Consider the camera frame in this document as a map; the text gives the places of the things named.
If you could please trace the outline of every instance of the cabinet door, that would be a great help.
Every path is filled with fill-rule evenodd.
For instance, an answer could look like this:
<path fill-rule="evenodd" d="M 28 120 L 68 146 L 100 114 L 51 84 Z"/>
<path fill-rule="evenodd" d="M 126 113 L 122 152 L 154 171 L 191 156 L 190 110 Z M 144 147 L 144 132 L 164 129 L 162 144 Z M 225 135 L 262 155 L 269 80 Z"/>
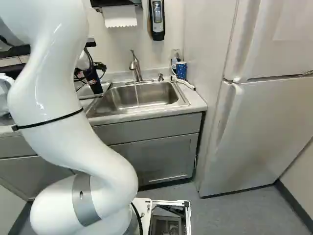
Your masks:
<path fill-rule="evenodd" d="M 7 188 L 25 199 L 36 197 L 45 187 L 70 175 L 70 170 L 39 156 L 0 160 L 0 178 Z"/>
<path fill-rule="evenodd" d="M 192 177 L 198 134 L 110 146 L 135 168 L 139 185 Z"/>

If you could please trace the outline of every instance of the blue polka dot cup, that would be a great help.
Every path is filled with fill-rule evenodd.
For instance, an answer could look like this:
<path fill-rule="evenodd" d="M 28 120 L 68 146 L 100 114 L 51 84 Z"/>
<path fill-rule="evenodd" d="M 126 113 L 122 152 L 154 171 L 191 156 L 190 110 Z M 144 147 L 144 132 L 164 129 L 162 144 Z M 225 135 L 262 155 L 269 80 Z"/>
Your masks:
<path fill-rule="evenodd" d="M 184 62 L 184 61 L 176 62 L 176 77 L 181 80 L 186 80 L 187 62 Z"/>

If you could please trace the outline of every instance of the metal frame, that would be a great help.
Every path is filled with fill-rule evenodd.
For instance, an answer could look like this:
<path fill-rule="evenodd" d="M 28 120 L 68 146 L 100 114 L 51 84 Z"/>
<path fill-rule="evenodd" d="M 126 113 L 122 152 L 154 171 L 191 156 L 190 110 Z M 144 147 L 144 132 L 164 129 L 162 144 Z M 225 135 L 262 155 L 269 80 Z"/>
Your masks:
<path fill-rule="evenodd" d="M 174 206 L 185 208 L 185 220 L 186 220 L 186 235 L 191 235 L 191 206 L 189 201 L 164 201 L 164 200 L 152 200 L 152 206 Z"/>

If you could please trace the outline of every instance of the freezer door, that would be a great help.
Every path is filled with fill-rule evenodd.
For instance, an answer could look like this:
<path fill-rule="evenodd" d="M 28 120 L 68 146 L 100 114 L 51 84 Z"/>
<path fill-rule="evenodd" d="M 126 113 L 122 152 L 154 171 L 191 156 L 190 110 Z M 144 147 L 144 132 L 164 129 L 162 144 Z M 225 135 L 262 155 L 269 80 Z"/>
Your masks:
<path fill-rule="evenodd" d="M 222 84 L 200 196 L 274 183 L 313 136 L 313 77 Z"/>
<path fill-rule="evenodd" d="M 224 77 L 303 74 L 313 69 L 313 1 L 239 0 Z"/>

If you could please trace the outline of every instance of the floor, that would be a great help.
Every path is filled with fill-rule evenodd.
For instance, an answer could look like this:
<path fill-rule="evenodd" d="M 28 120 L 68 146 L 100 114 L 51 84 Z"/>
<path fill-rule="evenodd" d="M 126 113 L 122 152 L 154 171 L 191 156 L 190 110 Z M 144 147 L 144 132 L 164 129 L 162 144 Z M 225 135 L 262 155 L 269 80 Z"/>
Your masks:
<path fill-rule="evenodd" d="M 139 192 L 138 197 L 190 200 L 193 235 L 310 235 L 274 187 L 200 199 L 193 183 Z M 20 235 L 35 235 L 26 223 Z"/>

